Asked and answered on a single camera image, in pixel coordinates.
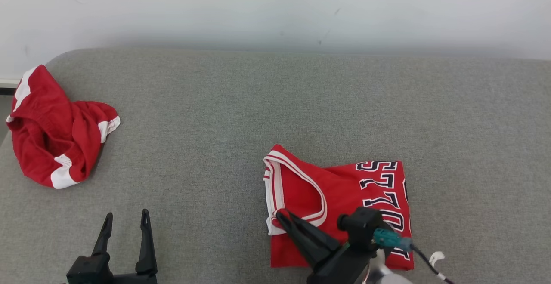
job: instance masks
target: black cable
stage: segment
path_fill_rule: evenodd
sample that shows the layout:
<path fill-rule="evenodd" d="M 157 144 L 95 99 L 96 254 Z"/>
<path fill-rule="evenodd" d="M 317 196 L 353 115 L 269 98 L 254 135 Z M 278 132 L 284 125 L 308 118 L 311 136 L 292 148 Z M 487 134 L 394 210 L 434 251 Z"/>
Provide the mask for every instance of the black cable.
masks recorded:
<path fill-rule="evenodd" d="M 427 265 L 429 266 L 430 270 L 435 274 L 435 275 L 439 275 L 441 274 L 440 272 L 438 272 L 437 269 L 435 269 L 433 267 L 433 265 L 430 263 L 429 259 L 425 256 L 425 254 L 423 254 L 423 252 L 418 249 L 415 245 L 413 245 L 413 243 L 410 245 L 411 249 L 416 252 L 419 256 L 421 256 L 421 259 L 423 259 L 425 261 L 425 263 L 427 263 Z M 444 282 L 448 283 L 448 284 L 454 284 L 452 280 L 450 280 L 449 278 L 444 278 Z"/>

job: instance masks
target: basketball jersey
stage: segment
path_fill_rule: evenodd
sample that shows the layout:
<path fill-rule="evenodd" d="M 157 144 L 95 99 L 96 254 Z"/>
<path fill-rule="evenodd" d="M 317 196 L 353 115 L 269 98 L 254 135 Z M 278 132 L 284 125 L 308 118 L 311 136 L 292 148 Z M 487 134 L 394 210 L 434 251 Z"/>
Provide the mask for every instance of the basketball jersey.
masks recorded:
<path fill-rule="evenodd" d="M 359 206 L 380 210 L 383 220 L 396 232 L 411 237 L 402 162 L 366 161 L 319 168 L 275 145 L 264 157 L 264 163 L 272 267 L 308 266 L 276 219 L 277 210 L 282 208 L 341 243 L 348 235 L 337 228 L 337 219 L 341 214 L 352 214 Z M 413 255 L 393 249 L 386 265 L 390 269 L 411 270 Z"/>

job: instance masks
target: gray fabric tablecloth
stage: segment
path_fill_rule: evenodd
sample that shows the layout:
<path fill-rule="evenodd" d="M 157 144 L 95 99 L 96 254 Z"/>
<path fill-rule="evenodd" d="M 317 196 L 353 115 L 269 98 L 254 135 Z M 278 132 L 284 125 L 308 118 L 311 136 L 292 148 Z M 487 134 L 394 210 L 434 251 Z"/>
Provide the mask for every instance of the gray fabric tablecloth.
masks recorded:
<path fill-rule="evenodd" d="M 89 180 L 25 178 L 0 147 L 0 282 L 55 284 L 113 212 L 111 270 L 151 215 L 160 284 L 299 284 L 269 267 L 262 158 L 402 160 L 413 238 L 456 283 L 551 278 L 551 62 L 95 49 L 47 64 L 72 100 L 114 106 Z M 405 276 L 439 283 L 416 256 Z"/>

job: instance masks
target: folded red jersey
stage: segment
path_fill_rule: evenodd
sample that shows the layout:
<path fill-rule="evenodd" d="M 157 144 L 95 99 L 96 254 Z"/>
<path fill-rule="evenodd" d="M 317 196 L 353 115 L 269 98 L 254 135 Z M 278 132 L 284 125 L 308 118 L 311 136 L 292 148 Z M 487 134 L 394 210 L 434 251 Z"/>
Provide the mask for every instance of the folded red jersey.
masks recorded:
<path fill-rule="evenodd" d="M 107 104 L 71 102 L 42 65 L 23 75 L 6 121 L 23 174 L 53 188 L 85 180 L 100 145 L 121 123 Z"/>
<path fill-rule="evenodd" d="M 281 145 L 264 157 L 268 234 L 272 236 L 272 267 L 308 266 L 291 238 L 281 228 L 276 212 L 295 213 L 338 239 L 347 233 L 337 228 L 341 214 L 359 206 L 380 210 L 383 220 L 403 237 L 411 237 L 409 206 L 402 162 L 366 161 L 346 166 L 319 168 L 303 162 Z M 413 255 L 392 250 L 386 260 L 390 269 L 413 269 Z"/>

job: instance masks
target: teal connector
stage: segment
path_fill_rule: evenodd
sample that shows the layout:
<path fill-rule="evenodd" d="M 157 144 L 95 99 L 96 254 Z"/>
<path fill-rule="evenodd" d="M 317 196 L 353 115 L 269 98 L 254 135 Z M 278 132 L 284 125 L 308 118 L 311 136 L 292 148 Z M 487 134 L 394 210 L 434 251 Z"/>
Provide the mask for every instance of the teal connector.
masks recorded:
<path fill-rule="evenodd" d="M 373 233 L 373 239 L 381 247 L 397 247 L 404 251 L 411 251 L 411 238 L 402 238 L 394 231 L 378 228 Z"/>

